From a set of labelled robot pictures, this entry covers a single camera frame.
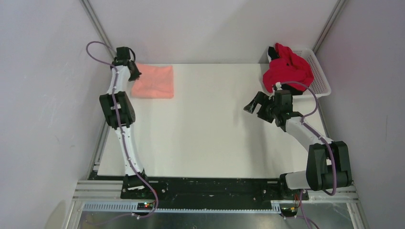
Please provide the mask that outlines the salmon pink t-shirt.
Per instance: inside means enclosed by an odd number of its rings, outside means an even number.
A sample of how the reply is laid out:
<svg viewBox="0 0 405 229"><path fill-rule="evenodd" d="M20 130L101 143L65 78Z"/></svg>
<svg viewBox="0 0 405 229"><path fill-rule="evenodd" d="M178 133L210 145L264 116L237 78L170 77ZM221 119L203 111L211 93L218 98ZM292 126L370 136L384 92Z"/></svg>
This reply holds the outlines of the salmon pink t-shirt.
<svg viewBox="0 0 405 229"><path fill-rule="evenodd" d="M174 97L174 72L171 65L153 66L137 63L141 75L131 88L131 96L148 99Z"/></svg>

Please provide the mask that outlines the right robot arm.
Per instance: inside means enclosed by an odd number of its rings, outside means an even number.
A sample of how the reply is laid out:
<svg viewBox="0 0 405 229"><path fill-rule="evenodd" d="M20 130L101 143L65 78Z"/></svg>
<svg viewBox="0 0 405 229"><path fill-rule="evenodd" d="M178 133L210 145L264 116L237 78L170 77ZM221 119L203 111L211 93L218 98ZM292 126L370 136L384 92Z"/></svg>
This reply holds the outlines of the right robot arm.
<svg viewBox="0 0 405 229"><path fill-rule="evenodd" d="M297 190L323 191L333 196L337 189L352 184L349 149L345 142L334 141L317 131L300 112L293 110L288 90L276 90L272 96L258 92L244 111L269 123L275 123L307 150L304 171L282 174L277 192L290 199Z"/></svg>

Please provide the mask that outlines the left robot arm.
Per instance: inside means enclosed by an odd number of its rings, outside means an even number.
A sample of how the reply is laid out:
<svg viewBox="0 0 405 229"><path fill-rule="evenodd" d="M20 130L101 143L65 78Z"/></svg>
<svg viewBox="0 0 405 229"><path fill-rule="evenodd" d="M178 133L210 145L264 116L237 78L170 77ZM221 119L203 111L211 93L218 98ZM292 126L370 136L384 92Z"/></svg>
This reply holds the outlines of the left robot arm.
<svg viewBox="0 0 405 229"><path fill-rule="evenodd" d="M132 136L136 113L126 89L136 81L141 72L135 64L135 52L129 47L118 47L110 65L112 80L106 94L99 97L101 108L109 127L114 129L124 160L122 199L147 199L153 193L145 169L140 162L135 138Z"/></svg>

